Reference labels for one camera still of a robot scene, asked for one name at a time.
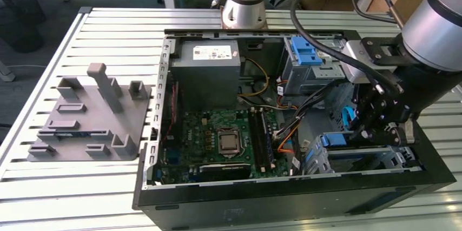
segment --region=slotted metal table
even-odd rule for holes
[[[286,11],[269,11],[268,18],[272,29],[293,29]],[[393,25],[366,20],[352,12],[304,11],[300,19],[305,28],[352,29],[362,37],[399,34]],[[220,27],[217,10],[94,8],[78,14],[0,146],[2,231],[160,230],[145,214],[131,209],[138,160],[31,163],[26,158],[55,106],[55,87],[62,77],[77,76],[83,84],[95,84],[86,77],[87,66],[103,62],[107,74],[118,77],[119,84],[143,80],[156,85],[164,30]],[[420,124],[460,182],[377,214],[220,230],[462,230],[462,103],[457,90],[424,111]]]

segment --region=blue latch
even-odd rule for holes
[[[322,65],[324,60],[318,57],[317,50],[304,37],[292,38],[292,47],[298,57],[300,65]]]
[[[326,134],[324,137],[326,137],[330,146],[346,146],[348,144],[344,134]]]

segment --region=screw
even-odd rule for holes
[[[366,132],[366,131],[362,131],[362,132],[361,132],[361,136],[362,136],[364,138],[366,138],[366,139],[368,139],[368,138],[369,138],[369,134],[368,134],[368,132]]]
[[[377,89],[377,92],[384,95],[385,94],[385,90],[383,88],[383,86],[380,84],[376,85],[376,89]]]

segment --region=chip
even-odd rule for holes
[[[218,152],[228,158],[241,152],[241,133],[238,128],[222,128],[218,131]]]

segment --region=metal bracket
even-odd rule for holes
[[[372,62],[380,66],[412,66],[419,61],[399,53],[400,37],[366,37],[361,44]]]

